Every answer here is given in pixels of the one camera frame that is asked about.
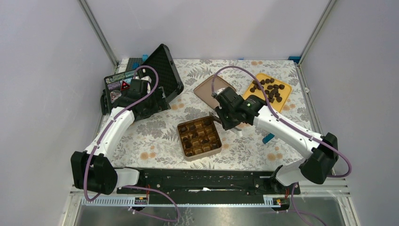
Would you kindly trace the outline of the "dark chocolate piece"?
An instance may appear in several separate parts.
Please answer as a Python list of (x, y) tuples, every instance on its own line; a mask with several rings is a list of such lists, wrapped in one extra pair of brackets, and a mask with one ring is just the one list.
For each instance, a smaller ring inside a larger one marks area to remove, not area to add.
[(187, 131), (187, 127), (186, 127), (186, 126), (182, 126), (182, 127), (179, 129), (179, 131), (180, 131), (181, 133), (185, 133), (185, 132)]

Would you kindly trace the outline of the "long metal tongs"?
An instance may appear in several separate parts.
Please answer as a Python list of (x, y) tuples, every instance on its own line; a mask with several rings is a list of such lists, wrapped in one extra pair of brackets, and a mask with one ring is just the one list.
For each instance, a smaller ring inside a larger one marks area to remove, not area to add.
[[(214, 115), (213, 113), (210, 113), (209, 116), (211, 117), (211, 119), (212, 119), (213, 121), (215, 121), (215, 122), (217, 122), (217, 123), (219, 123), (220, 125), (223, 126), (222, 121), (221, 121), (220, 118), (218, 118), (216, 115)], [(233, 128), (230, 128), (230, 129), (225, 129), (225, 128), (223, 128), (223, 129), (226, 130), (226, 131), (229, 130), (229, 131), (233, 132), (233, 133), (236, 134), (238, 137), (242, 137), (242, 136), (243, 136), (242, 130), (241, 130), (240, 128), (233, 127)]]

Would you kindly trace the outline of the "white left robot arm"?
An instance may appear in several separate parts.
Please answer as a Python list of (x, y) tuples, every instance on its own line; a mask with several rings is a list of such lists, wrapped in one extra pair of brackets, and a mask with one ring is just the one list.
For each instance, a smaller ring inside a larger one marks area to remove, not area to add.
[(128, 186), (139, 194), (145, 190), (146, 181), (139, 171), (131, 168), (116, 169), (109, 158), (128, 127), (135, 121), (170, 108), (159, 86), (159, 78), (145, 76), (121, 82), (121, 90), (110, 93), (112, 110), (106, 125), (87, 148), (71, 156), (74, 186), (84, 192), (111, 194), (115, 189)]

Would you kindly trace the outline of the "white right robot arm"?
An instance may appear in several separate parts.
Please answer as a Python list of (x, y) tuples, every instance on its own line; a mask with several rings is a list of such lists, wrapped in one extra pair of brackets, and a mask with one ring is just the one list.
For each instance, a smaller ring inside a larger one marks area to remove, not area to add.
[(338, 155), (328, 147), (336, 147), (333, 134), (323, 136), (290, 121), (279, 114), (262, 98), (250, 95), (244, 99), (232, 88), (223, 88), (213, 93), (219, 103), (215, 112), (225, 130), (246, 123), (272, 133), (283, 140), (302, 156), (302, 159), (289, 165), (279, 166), (270, 180), (270, 188), (281, 194), (288, 186), (300, 181), (310, 181), (321, 185), (329, 177)]

